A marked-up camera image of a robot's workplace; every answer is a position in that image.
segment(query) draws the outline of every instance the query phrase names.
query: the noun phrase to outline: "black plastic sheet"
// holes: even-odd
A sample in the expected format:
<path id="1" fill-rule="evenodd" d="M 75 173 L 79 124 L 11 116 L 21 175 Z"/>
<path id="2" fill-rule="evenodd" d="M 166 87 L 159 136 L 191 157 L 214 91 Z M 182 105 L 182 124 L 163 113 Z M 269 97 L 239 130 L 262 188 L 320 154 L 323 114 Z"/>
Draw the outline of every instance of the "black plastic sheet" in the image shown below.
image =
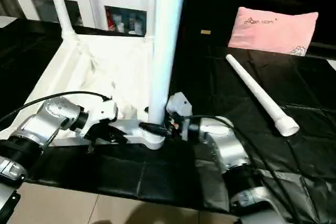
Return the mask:
<path id="1" fill-rule="evenodd" d="M 336 70 L 323 59 L 235 48 L 184 44 L 176 54 L 171 91 L 182 91 L 194 114 L 222 115 L 243 130 L 279 175 L 302 220 L 336 223 Z M 297 134 L 282 137 L 277 132 L 226 54 L 297 121 Z M 272 189 L 282 195 L 258 156 L 244 146 Z"/>
<path id="2" fill-rule="evenodd" d="M 115 35 L 82 27 L 76 31 Z M 57 24 L 17 20 L 0 29 L 0 36 L 5 70 L 0 75 L 6 94 L 2 102 L 17 107 L 59 47 L 60 29 Z M 280 136 L 224 60 L 227 53 L 298 122 L 297 134 Z M 10 86 L 11 76 L 18 81 Z M 176 50 L 170 92 L 182 91 L 194 114 L 222 115 L 242 129 L 279 175 L 305 223 L 336 223 L 335 80 L 335 70 L 322 59 L 184 43 Z M 10 107 L 1 109 L 3 115 Z M 282 195 L 253 150 L 248 144 L 245 147 L 272 189 Z M 205 147 L 193 150 L 185 142 L 171 141 L 157 151 L 141 145 L 101 146 L 93 155 L 86 150 L 85 146 L 48 148 L 28 180 L 181 207 L 226 210 L 224 183 Z"/>

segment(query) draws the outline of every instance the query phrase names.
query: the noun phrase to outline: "black cable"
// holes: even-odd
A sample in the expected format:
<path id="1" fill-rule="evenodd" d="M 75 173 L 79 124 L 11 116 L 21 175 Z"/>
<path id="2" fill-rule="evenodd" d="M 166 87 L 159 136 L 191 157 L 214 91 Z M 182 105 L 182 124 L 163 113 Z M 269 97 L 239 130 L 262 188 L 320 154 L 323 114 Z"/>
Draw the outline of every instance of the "black cable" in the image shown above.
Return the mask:
<path id="1" fill-rule="evenodd" d="M 8 117 L 10 117 L 11 115 L 18 113 L 19 111 L 23 110 L 26 107 L 32 106 L 35 103 L 39 103 L 41 101 L 45 101 L 51 98 L 55 98 L 55 97 L 60 97 L 63 95 L 68 95 L 68 94 L 90 94 L 90 95 L 95 95 L 97 97 L 101 97 L 104 101 L 109 100 L 110 98 L 106 97 L 105 95 L 102 94 L 98 94 L 98 93 L 94 93 L 94 92 L 90 92 L 90 91 L 68 91 L 68 92 L 62 92 L 62 93 L 57 93 L 57 94 L 52 94 L 52 95 L 48 95 L 47 97 L 42 97 L 39 99 L 36 99 L 32 102 L 28 102 L 25 105 L 18 107 L 17 109 L 13 110 L 12 112 L 8 113 L 7 115 L 3 116 L 2 118 L 0 118 L 0 123 L 7 119 Z"/>
<path id="2" fill-rule="evenodd" d="M 210 119 L 217 120 L 217 121 L 225 124 L 228 128 L 232 129 L 235 133 L 238 133 L 239 135 L 241 135 L 248 142 L 248 144 L 253 148 L 253 150 L 255 151 L 255 153 L 257 154 L 257 156 L 263 162 L 263 164 L 266 167 L 266 169 L 270 172 L 270 174 L 273 177 L 274 181 L 276 182 L 276 184 L 278 185 L 278 187 L 282 191 L 283 195 L 285 196 L 287 202 L 289 203 L 291 211 L 288 211 L 286 205 L 282 203 L 283 206 L 286 207 L 286 210 L 292 215 L 292 218 L 296 221 L 296 223 L 302 223 L 302 220 L 300 219 L 299 214 L 298 214 L 297 207 L 295 206 L 295 204 L 293 203 L 292 199 L 290 198 L 289 193 L 284 188 L 283 184 L 280 182 L 280 180 L 277 177 L 277 175 L 275 174 L 274 170 L 270 167 L 270 165 L 268 164 L 268 162 L 265 160 L 263 154 L 261 154 L 261 152 L 258 149 L 258 147 L 253 143 L 253 141 L 248 136 L 246 136 L 239 128 L 231 126 L 229 123 L 227 123 L 223 119 L 218 118 L 216 116 L 211 116 L 211 115 L 191 115 L 191 116 L 184 116 L 183 117 L 183 119 L 185 119 L 185 120 L 186 119 L 193 119 L 193 118 L 210 118 Z M 257 168 L 257 166 L 256 166 L 253 158 L 250 158 L 250 160 L 251 160 L 251 162 L 253 162 L 253 165 L 255 166 L 255 168 Z"/>

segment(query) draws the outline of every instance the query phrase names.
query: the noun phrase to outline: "white pipe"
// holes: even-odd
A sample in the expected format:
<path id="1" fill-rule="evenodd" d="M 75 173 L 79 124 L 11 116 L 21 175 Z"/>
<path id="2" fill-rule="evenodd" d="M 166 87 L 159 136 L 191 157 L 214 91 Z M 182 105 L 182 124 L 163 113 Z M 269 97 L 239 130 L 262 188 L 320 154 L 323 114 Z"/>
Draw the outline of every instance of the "white pipe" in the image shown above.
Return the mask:
<path id="1" fill-rule="evenodd" d="M 147 0 L 148 7 L 147 7 L 146 37 L 150 39 L 154 37 L 155 2 L 156 0 Z"/>
<path id="2" fill-rule="evenodd" d="M 64 0 L 54 0 L 54 4 L 62 28 L 62 38 L 77 39 L 76 33 L 71 26 L 70 18 Z"/>
<path id="3" fill-rule="evenodd" d="M 275 127 L 282 136 L 291 136 L 300 129 L 299 125 L 293 118 L 289 117 L 275 103 L 275 101 L 262 89 L 262 87 L 249 75 L 249 73 L 239 64 L 232 56 L 226 56 L 227 61 L 234 68 L 240 78 L 245 82 L 246 86 L 252 91 L 261 105 L 275 122 Z"/>
<path id="4" fill-rule="evenodd" d="M 149 122 L 163 122 L 183 0 L 157 0 Z"/>

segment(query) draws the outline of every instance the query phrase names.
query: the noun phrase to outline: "floor tile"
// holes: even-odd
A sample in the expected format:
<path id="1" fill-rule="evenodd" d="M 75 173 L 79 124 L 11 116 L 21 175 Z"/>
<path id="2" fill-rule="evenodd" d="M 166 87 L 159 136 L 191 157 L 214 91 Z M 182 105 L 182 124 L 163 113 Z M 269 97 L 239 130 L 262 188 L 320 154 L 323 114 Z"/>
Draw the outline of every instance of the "floor tile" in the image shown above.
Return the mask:
<path id="1" fill-rule="evenodd" d="M 214 212 L 200 212 L 199 216 L 199 224 L 233 224 L 237 220 L 234 216 Z"/>
<path id="2" fill-rule="evenodd" d="M 99 196 L 90 224 L 198 224 L 198 211 Z"/>
<path id="3" fill-rule="evenodd" d="M 24 183 L 8 224 L 87 224 L 98 195 Z"/>

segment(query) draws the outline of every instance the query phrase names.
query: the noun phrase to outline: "pink pillow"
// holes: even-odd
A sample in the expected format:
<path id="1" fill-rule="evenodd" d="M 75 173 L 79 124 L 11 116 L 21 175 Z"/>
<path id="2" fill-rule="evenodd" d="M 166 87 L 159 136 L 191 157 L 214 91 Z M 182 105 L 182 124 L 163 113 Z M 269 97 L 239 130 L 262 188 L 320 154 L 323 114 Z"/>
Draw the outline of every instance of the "pink pillow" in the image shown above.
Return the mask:
<path id="1" fill-rule="evenodd" d="M 240 7 L 228 46 L 304 56 L 318 15 L 286 15 Z"/>

